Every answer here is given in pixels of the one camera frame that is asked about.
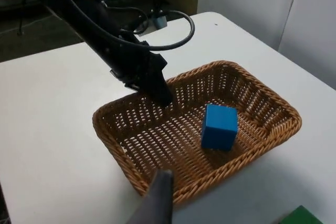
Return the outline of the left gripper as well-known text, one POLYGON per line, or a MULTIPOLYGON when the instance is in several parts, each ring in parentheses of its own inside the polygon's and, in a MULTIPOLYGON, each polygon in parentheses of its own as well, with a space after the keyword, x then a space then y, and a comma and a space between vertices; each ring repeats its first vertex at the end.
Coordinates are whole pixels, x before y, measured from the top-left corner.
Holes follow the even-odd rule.
POLYGON ((135 37, 123 37, 123 40, 130 44, 102 39, 102 59, 126 87, 142 91, 163 108, 169 106, 173 94, 162 73, 167 65, 166 60, 160 54, 150 52, 147 42, 135 37))

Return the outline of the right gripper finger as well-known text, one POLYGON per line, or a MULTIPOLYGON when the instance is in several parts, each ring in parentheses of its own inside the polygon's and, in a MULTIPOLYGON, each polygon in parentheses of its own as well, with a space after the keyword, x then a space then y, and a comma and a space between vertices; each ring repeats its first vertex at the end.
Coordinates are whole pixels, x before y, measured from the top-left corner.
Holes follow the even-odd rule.
POLYGON ((136 209, 127 223, 171 223, 173 214, 173 182, 171 170, 159 169, 136 209))

